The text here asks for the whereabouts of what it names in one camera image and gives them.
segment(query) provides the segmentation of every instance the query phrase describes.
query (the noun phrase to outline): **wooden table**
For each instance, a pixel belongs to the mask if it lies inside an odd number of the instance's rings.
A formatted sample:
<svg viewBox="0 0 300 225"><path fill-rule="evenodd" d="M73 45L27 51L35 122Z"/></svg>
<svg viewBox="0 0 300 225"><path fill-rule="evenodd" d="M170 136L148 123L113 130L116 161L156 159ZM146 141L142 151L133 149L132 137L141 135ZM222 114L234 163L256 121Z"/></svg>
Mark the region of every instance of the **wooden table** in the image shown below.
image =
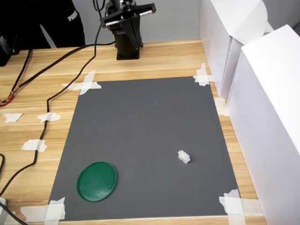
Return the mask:
<svg viewBox="0 0 300 225"><path fill-rule="evenodd" d="M20 82L27 80L71 49L34 50ZM0 108L0 152L6 156L0 189L17 170L32 162L34 152L23 151L21 147L29 139L40 137L44 125L40 124L37 116L46 114L47 98L60 91L63 88L62 83L69 83L92 55L93 47L90 47L68 57L21 88L12 103ZM0 67L0 97L3 98L10 92L26 56L27 51L21 51L19 55L13 56L5 67ZM146 44L139 60L126 61L116 60L114 46L99 46L97 57L86 67L78 82L82 82L85 75L94 69L96 70L94 81L99 82L194 76L203 62L210 74L200 40ZM218 97L214 83L210 83L210 86L214 97ZM67 90L50 102L51 112L61 115L61 119L48 125L44 138L48 148L45 152L39 153L37 163L33 167L23 171L14 179L2 196L8 200L8 207L23 220L25 217L21 214L20 207L48 204L78 95L79 91ZM4 123L3 113L24 114L15 123ZM230 119L225 116L219 118L241 197L257 199ZM249 225L266 224L263 217L247 217L246 222ZM77 224L227 225L228 219L227 216L218 216L90 221Z"/></svg>

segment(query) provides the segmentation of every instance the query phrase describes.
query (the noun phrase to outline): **gray wall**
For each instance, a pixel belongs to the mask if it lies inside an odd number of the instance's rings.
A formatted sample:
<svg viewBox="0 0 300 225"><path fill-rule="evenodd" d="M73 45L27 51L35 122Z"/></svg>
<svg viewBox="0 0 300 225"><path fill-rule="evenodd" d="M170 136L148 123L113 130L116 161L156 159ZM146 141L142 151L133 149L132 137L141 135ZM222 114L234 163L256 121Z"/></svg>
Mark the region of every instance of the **gray wall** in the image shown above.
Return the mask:
<svg viewBox="0 0 300 225"><path fill-rule="evenodd" d="M83 22L86 44L95 41L99 26L99 15L92 0L73 0ZM199 0L137 0L138 5L155 3L157 12L141 17L143 42L175 41L200 38ZM98 42L114 40L110 31L103 29Z"/></svg>
<svg viewBox="0 0 300 225"><path fill-rule="evenodd" d="M148 43L200 38L199 1L201 0L137 0L138 5L155 2L157 8L155 14L141 18L143 41ZM82 18L86 44L93 44L100 21L92 0L73 0L73 2ZM294 27L300 21L300 0L264 0L264 2L268 10L269 23L274 29L286 24ZM110 31L101 30L98 43L113 40Z"/></svg>
<svg viewBox="0 0 300 225"><path fill-rule="evenodd" d="M294 27L300 21L300 0L264 0L264 3L274 29L286 24Z"/></svg>

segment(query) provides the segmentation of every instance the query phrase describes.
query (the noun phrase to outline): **tape piece on table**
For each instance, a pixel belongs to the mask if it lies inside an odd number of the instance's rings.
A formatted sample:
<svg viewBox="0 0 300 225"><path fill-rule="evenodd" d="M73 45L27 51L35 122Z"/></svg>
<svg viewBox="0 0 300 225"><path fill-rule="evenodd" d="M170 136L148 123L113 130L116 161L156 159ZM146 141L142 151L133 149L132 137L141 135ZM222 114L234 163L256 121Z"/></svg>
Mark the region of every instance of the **tape piece on table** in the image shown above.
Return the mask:
<svg viewBox="0 0 300 225"><path fill-rule="evenodd" d="M207 75L205 64L202 63L200 69L197 70L197 75L193 76L195 83L199 83L200 86L205 86L210 82L213 82L212 75Z"/></svg>
<svg viewBox="0 0 300 225"><path fill-rule="evenodd" d="M93 82L95 76L95 70L89 72L82 83L73 83L71 84L68 89L69 90L80 90L79 95L85 94L89 89L100 89L101 85L97 82Z"/></svg>
<svg viewBox="0 0 300 225"><path fill-rule="evenodd" d="M40 152L44 152L47 146L45 145L45 141L40 139L35 140L28 140L25 144L21 147L22 150L31 150L35 151L38 150Z"/></svg>
<svg viewBox="0 0 300 225"><path fill-rule="evenodd" d="M230 225L245 225L245 216L263 216L263 211L257 199L242 199L239 191L232 190L219 197L225 212L228 214Z"/></svg>
<svg viewBox="0 0 300 225"><path fill-rule="evenodd" d="M60 115L56 114L55 112L48 112L45 115L40 115L38 118L41 120L41 123L47 121L56 121L60 119Z"/></svg>
<svg viewBox="0 0 300 225"><path fill-rule="evenodd" d="M23 113L4 113L3 115L6 117L5 123L13 123L17 122Z"/></svg>
<svg viewBox="0 0 300 225"><path fill-rule="evenodd" d="M45 225L58 225L65 219L65 198L50 201L49 205L21 207L21 213L26 217L26 222L44 222Z"/></svg>
<svg viewBox="0 0 300 225"><path fill-rule="evenodd" d="M226 101L223 98L214 98L218 115L229 116Z"/></svg>

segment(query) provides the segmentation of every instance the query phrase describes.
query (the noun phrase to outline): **black electronic device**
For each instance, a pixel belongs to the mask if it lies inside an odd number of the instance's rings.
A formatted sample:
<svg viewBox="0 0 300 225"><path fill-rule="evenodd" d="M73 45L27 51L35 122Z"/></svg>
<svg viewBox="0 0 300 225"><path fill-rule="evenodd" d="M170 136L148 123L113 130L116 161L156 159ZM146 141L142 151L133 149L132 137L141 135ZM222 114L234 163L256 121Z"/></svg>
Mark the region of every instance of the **black electronic device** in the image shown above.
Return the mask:
<svg viewBox="0 0 300 225"><path fill-rule="evenodd" d="M7 64L11 55L12 50L8 45L7 40L0 33L0 67Z"/></svg>
<svg viewBox="0 0 300 225"><path fill-rule="evenodd" d="M141 16L156 12L155 4L138 6L135 0L110 0L106 5L101 26L114 34L118 48L117 60L140 58L143 41L140 33Z"/></svg>

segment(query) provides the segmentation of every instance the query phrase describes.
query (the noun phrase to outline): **person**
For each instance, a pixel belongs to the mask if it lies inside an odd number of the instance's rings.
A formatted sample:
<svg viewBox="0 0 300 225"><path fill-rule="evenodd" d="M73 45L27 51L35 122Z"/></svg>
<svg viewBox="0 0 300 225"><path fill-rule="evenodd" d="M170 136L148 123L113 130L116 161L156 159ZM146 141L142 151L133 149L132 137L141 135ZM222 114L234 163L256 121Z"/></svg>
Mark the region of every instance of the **person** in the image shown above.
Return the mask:
<svg viewBox="0 0 300 225"><path fill-rule="evenodd" d="M15 51L50 48L41 25L57 48L85 45L83 24L72 0L4 0L0 34Z"/></svg>

